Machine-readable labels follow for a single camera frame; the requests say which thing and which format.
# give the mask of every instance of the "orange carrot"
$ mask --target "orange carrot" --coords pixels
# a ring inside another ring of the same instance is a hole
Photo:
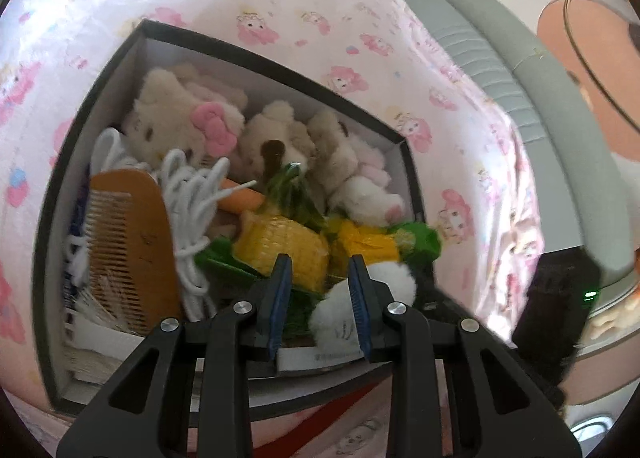
[[[233,180],[225,178],[222,181],[222,189],[228,189],[237,185]],[[264,195],[252,189],[241,189],[234,194],[223,198],[218,202],[218,207],[223,211],[240,215],[243,211],[255,211],[264,202]]]

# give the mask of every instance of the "teddy bear plush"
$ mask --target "teddy bear plush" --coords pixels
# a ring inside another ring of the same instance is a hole
[[[225,82],[215,79],[211,76],[200,74],[196,67],[191,63],[180,63],[172,66],[169,70],[175,74],[175,77],[187,88],[193,92],[198,98],[205,101],[219,101],[222,97],[226,102],[238,108],[243,112],[249,103],[249,98],[243,90],[229,86]],[[208,90],[215,97],[211,98],[211,94],[207,96]]]
[[[291,162],[300,164],[305,173],[313,165],[315,152],[306,126],[294,119],[291,105],[274,101],[247,122],[239,139],[238,154],[244,173],[240,180],[265,183],[274,171]]]
[[[350,133],[330,109],[319,111],[307,127],[318,149],[310,181],[324,189],[330,209],[343,209],[363,225],[385,227],[402,221],[404,200],[385,189],[391,176],[379,149]]]
[[[244,117],[225,100],[204,100],[187,90],[175,74],[155,68],[146,75],[122,129],[135,158],[157,169],[173,148],[194,167],[230,154],[238,144]]]
[[[415,301],[415,279],[404,263],[382,261],[367,266],[369,276],[386,283],[395,301],[411,306]],[[337,283],[314,308],[309,330],[324,352],[354,352],[360,348],[351,307],[349,284]]]

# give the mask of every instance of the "yellow corn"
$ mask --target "yellow corn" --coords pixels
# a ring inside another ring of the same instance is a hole
[[[367,226],[356,227],[351,220],[344,220],[331,245],[331,274],[346,276],[348,260],[354,254],[361,254],[367,265],[380,261],[400,261],[393,236]]]
[[[294,284],[324,292],[329,247],[323,236],[284,216],[243,214],[234,256],[268,276],[280,253],[291,257]]]

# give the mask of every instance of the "wooden comb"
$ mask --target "wooden comb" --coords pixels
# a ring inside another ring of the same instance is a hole
[[[95,175],[84,227],[92,294],[111,315],[138,335],[166,317],[180,319],[171,226],[151,175],[138,169]]]

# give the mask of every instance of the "white cable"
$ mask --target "white cable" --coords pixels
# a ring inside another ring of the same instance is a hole
[[[207,227],[218,210],[218,201],[255,185],[255,180],[230,189],[221,189],[229,171],[229,159],[220,159],[211,169],[194,169],[180,149],[172,149],[158,175],[162,198],[174,238],[175,266],[182,284],[182,305],[190,321],[213,317],[216,306],[209,297],[209,281],[193,257],[210,240]]]
[[[180,149],[172,149],[162,161],[158,172],[151,175],[162,189],[162,199],[169,217],[176,272],[182,284],[182,305],[190,321],[199,321],[216,314],[209,297],[209,281],[193,261],[194,255],[205,249],[210,240],[207,227],[218,210],[218,201],[256,184],[255,180],[229,189],[221,189],[229,171],[229,160],[220,159],[211,169],[194,169],[188,165]],[[128,154],[121,133],[114,128],[103,131],[94,148],[90,163],[93,177],[104,171],[133,167],[149,171],[148,164],[138,162]],[[84,225],[82,236],[67,237],[67,270],[72,283],[81,289],[89,282],[89,252]]]

